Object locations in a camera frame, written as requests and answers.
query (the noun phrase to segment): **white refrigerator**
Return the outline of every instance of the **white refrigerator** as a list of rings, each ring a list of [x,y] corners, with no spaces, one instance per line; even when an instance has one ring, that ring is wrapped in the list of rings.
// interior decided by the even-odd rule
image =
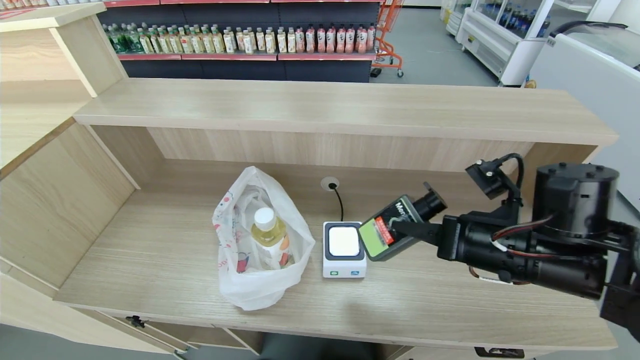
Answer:
[[[620,25],[559,28],[523,86],[566,90],[620,135],[591,162],[618,170],[618,190],[640,210],[640,35]]]

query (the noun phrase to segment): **plastic bag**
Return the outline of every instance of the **plastic bag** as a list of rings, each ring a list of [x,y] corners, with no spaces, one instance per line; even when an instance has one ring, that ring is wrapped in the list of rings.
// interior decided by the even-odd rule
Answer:
[[[264,206],[273,208],[287,224],[293,264],[265,270],[251,236],[253,215]],[[300,282],[316,241],[305,219],[282,186],[256,167],[246,168],[220,200],[213,213],[218,234],[220,293],[243,310],[269,307],[284,291]]]

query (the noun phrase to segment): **shopping cart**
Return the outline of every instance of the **shopping cart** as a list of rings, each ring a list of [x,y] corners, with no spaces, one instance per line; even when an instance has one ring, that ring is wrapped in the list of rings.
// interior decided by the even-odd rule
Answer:
[[[380,31],[380,36],[376,37],[378,41],[378,48],[376,49],[377,56],[376,61],[372,65],[373,67],[392,67],[398,69],[397,75],[399,78],[404,76],[404,72],[402,71],[402,56],[396,54],[394,46],[385,40],[385,36],[393,29],[403,3],[404,0],[385,0],[380,6],[380,13],[378,14],[378,30]],[[387,56],[389,57],[389,63],[385,63]]]

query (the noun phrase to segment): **drawer handle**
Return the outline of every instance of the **drawer handle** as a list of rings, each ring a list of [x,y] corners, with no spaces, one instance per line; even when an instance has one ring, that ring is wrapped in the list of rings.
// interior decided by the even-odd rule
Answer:
[[[145,322],[140,320],[140,316],[138,315],[127,316],[125,320],[127,320],[133,327],[141,327],[143,329],[145,328]]]
[[[497,348],[489,350],[483,347],[476,347],[476,355],[479,357],[497,357],[501,359],[524,359],[524,350],[521,348]]]

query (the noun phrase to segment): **bottle cap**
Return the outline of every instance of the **bottle cap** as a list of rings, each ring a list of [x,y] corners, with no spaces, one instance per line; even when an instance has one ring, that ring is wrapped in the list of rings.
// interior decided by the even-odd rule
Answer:
[[[253,216],[255,226],[262,231],[269,231],[276,226],[276,214],[271,208],[261,208]]]

